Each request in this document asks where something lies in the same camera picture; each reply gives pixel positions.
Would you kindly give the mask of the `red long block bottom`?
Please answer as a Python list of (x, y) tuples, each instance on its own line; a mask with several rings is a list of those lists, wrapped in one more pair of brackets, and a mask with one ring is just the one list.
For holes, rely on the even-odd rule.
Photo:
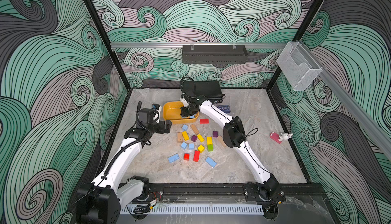
[(193, 156), (193, 161), (194, 162), (199, 162), (199, 158), (200, 158), (200, 151), (195, 150), (194, 156)]

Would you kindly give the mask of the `yellow long block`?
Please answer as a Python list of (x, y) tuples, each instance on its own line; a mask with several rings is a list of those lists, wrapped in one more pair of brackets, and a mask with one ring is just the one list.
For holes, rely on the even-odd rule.
[(211, 136), (207, 137), (207, 145), (212, 145), (213, 144), (213, 139)]
[(184, 139), (185, 141), (188, 141), (188, 140), (189, 140), (189, 135), (187, 134), (186, 131), (183, 131), (183, 132), (182, 132), (182, 136), (183, 136), (183, 139)]

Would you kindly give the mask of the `blue card deck box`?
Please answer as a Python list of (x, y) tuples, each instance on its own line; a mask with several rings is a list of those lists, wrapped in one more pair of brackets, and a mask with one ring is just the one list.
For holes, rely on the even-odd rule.
[(231, 108), (229, 105), (217, 105), (217, 108), (226, 114), (229, 114), (231, 112)]

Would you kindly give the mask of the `yellow plastic bin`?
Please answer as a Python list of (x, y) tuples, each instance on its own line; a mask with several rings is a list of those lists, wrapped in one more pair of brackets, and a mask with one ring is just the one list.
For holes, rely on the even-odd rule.
[(167, 102), (163, 106), (164, 120), (170, 120), (173, 124), (190, 124), (194, 123), (199, 118), (199, 113), (196, 113), (194, 119), (190, 117), (183, 118), (180, 116), (180, 108), (183, 106), (181, 101)]

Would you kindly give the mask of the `black wall shelf tray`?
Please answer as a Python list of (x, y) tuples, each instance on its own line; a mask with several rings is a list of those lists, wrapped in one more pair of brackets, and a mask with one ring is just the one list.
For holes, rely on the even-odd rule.
[(185, 64), (245, 64), (248, 52), (244, 45), (231, 46), (194, 46), (184, 45), (182, 61)]

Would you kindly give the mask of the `natural wood block upper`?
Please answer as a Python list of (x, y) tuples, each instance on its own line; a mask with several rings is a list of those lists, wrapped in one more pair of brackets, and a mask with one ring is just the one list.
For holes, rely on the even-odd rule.
[(190, 127), (191, 127), (191, 129), (192, 129), (192, 131), (194, 132), (195, 135), (200, 134), (199, 130), (196, 127), (196, 125), (192, 124), (192, 125), (190, 125)]

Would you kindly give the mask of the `red flat block top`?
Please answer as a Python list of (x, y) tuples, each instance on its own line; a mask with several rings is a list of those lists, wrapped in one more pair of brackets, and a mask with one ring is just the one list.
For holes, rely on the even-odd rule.
[(209, 124), (208, 119), (200, 119), (199, 122), (200, 122), (200, 124)]

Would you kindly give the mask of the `aluminium rail right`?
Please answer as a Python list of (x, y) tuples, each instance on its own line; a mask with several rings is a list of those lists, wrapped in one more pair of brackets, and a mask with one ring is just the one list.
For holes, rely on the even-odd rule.
[(361, 125), (361, 128), (373, 141), (373, 143), (388, 158), (391, 158), (391, 138), (385, 130), (371, 117), (369, 113), (358, 103), (352, 87), (353, 82), (349, 80), (348, 69), (335, 54), (324, 48), (310, 50), (302, 41), (299, 41), (303, 49), (303, 59), (321, 68), (320, 78), (330, 87), (335, 96), (341, 101), (354, 119)]

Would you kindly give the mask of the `natural wood block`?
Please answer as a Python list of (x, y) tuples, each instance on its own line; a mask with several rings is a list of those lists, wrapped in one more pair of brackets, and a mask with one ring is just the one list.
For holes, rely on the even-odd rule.
[(217, 137), (217, 140), (223, 145), (223, 147), (226, 147), (227, 145), (225, 144), (223, 138), (221, 136)]
[(196, 127), (196, 125), (192, 124), (192, 125), (190, 125), (190, 127), (191, 127), (191, 129), (192, 129), (192, 131), (194, 132), (195, 135), (200, 134), (199, 130)]
[(183, 136), (182, 136), (182, 133), (181, 133), (181, 132), (178, 132), (178, 133), (177, 133), (177, 142), (178, 142), (178, 143), (182, 143), (182, 142), (183, 142)]

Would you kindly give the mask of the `yellow block centre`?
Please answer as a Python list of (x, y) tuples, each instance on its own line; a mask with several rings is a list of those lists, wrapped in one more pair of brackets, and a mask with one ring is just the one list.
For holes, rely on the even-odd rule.
[(200, 142), (204, 142), (205, 141), (204, 138), (200, 134), (198, 134), (197, 137), (198, 137)]

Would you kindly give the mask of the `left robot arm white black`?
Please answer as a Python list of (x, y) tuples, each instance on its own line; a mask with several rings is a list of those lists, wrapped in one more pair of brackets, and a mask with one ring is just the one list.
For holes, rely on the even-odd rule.
[(159, 104), (142, 108), (142, 104), (138, 103), (135, 123), (125, 132), (118, 151), (91, 183), (77, 190), (76, 223), (114, 224), (127, 204), (149, 196), (147, 178), (134, 176), (123, 186), (120, 182), (137, 154), (151, 144), (154, 134), (170, 133), (172, 122), (160, 120), (160, 113)]

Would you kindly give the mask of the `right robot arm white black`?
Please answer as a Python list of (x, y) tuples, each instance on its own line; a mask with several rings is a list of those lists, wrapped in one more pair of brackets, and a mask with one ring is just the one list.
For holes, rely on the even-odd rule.
[(259, 192), (260, 199), (267, 204), (276, 205), (286, 201), (280, 183), (273, 173), (266, 169), (256, 154), (250, 148), (240, 117), (230, 116), (220, 110), (215, 103), (222, 103), (225, 94), (222, 93), (217, 81), (194, 81), (190, 77), (180, 80), (182, 91), (180, 101), (181, 117), (190, 117), (201, 113), (212, 119), (223, 129), (223, 141), (226, 146), (234, 149), (252, 173)]

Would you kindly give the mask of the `pink and white toy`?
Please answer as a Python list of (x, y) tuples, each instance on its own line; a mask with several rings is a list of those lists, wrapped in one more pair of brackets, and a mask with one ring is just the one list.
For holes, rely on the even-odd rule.
[(276, 133), (276, 132), (271, 132), (269, 134), (269, 137), (274, 140), (275, 142), (281, 144), (285, 140), (289, 140), (293, 136), (292, 133)]

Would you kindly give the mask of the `natural wood block right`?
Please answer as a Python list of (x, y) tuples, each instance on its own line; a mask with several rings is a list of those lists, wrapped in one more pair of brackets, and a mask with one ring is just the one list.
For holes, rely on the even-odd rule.
[(223, 147), (226, 147), (227, 145), (225, 144), (223, 138), (221, 136), (217, 137), (217, 140), (223, 145)]

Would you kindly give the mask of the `red cube bottom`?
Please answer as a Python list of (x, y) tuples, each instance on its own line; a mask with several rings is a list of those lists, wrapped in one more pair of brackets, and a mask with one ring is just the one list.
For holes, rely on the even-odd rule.
[(184, 160), (189, 161), (190, 155), (188, 153), (184, 154)]

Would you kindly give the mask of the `light blue cube lower left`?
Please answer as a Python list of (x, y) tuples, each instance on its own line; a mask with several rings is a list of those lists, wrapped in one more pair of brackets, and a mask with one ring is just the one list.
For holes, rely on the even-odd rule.
[(187, 146), (188, 146), (188, 144), (186, 142), (183, 142), (181, 144), (181, 148), (184, 149), (184, 150), (187, 148)]

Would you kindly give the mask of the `yellow long block left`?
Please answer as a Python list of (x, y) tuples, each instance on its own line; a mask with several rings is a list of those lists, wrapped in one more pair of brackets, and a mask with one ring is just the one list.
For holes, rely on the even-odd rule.
[(183, 131), (183, 132), (182, 132), (182, 136), (183, 136), (183, 139), (184, 139), (185, 141), (188, 141), (188, 140), (189, 140), (189, 135), (187, 134), (186, 131)]

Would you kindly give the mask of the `yellow cube lower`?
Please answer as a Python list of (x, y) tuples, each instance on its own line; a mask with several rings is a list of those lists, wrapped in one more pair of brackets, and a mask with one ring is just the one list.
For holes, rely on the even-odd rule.
[(204, 150), (205, 150), (205, 147), (204, 147), (203, 145), (200, 145), (200, 146), (198, 147), (198, 151), (199, 151), (200, 153), (202, 153)]

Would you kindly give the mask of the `aluminium rail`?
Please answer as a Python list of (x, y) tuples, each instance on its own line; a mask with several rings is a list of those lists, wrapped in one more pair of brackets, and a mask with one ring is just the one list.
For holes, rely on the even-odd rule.
[(112, 48), (182, 48), (184, 45), (194, 46), (231, 46), (244, 45), (249, 49), (284, 49), (287, 43), (195, 43), (195, 42), (111, 42)]
[(352, 87), (353, 82), (349, 80), (348, 69), (335, 54), (324, 48), (310, 50), (302, 41), (299, 41), (303, 49), (303, 59), (321, 68), (320, 78), (330, 87), (335, 96), (341, 101), (354, 119), (361, 125), (361, 128), (373, 141), (373, 143), (388, 158), (391, 158), (391, 138), (385, 130), (371, 117), (369, 113), (358, 103)]

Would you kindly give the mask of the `purple cube centre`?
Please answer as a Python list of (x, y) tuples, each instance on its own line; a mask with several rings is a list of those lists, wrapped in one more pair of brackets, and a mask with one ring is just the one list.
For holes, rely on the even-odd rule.
[(193, 136), (191, 137), (191, 140), (192, 140), (193, 142), (196, 142), (197, 139), (198, 139), (198, 137), (197, 137), (196, 135), (193, 135)]

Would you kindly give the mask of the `yellow long block right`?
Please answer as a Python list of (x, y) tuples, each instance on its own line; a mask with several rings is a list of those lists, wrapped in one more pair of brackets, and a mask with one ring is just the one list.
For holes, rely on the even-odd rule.
[(213, 144), (213, 139), (211, 136), (207, 137), (207, 145), (212, 145)]

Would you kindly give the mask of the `aluminium rail back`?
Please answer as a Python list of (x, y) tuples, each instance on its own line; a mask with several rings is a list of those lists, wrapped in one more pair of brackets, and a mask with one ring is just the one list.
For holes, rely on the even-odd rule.
[(194, 46), (231, 46), (244, 45), (249, 49), (284, 49), (287, 43), (195, 43), (195, 42), (111, 42), (112, 48), (182, 48), (184, 45)]

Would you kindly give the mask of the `natural wood block left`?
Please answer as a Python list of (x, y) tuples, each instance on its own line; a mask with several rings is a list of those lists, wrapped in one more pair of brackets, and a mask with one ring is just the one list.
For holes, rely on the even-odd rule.
[(178, 142), (178, 143), (182, 143), (182, 142), (183, 142), (183, 136), (182, 136), (182, 133), (181, 133), (181, 132), (178, 132), (178, 133), (177, 133), (177, 142)]

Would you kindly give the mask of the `clear acrylic wall holder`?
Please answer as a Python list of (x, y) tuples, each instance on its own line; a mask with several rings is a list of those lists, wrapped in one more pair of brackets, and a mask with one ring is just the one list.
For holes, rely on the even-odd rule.
[(306, 90), (322, 72), (308, 46), (300, 41), (287, 43), (277, 64), (294, 91)]

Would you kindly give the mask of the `black ribbed case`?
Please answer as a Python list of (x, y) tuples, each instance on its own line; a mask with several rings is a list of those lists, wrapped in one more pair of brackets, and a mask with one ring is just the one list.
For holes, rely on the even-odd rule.
[(213, 103), (221, 103), (225, 98), (218, 81), (185, 81), (181, 91), (192, 97), (205, 96)]

